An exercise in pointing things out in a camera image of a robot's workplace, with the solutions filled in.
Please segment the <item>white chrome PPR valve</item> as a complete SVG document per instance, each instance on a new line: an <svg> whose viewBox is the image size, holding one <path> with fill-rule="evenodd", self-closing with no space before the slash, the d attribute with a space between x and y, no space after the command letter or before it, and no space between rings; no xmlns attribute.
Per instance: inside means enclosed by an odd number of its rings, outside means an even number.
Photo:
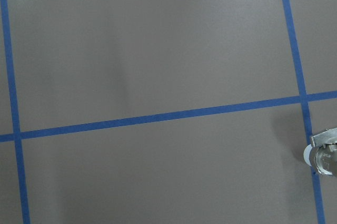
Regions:
<svg viewBox="0 0 337 224"><path fill-rule="evenodd" d="M312 134L303 152L307 165L324 176L336 177L336 128Z"/></svg>

